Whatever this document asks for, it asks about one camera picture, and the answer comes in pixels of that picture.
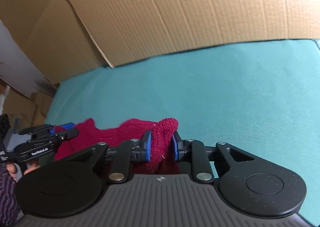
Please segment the left hand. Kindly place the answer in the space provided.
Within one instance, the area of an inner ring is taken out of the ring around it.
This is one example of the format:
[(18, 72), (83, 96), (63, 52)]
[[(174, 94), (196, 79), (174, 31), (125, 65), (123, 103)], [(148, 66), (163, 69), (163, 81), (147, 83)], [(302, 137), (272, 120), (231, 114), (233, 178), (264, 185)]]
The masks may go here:
[(6, 164), (6, 169), (9, 172), (10, 176), (18, 182), (22, 176), (25, 176), (26, 174), (40, 168), (40, 164), (38, 159), (33, 159), (30, 160), (27, 163), (27, 169), (22, 172), (21, 169), (18, 169), (17, 166), (14, 163), (7, 163)]

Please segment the striped sleeve forearm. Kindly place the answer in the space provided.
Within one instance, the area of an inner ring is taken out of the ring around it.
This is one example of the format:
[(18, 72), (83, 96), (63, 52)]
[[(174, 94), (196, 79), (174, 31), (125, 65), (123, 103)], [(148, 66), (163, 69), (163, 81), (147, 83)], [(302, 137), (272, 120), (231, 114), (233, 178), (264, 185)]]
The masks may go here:
[(20, 207), (15, 197), (16, 181), (5, 166), (1, 165), (1, 226), (12, 226), (16, 223)]

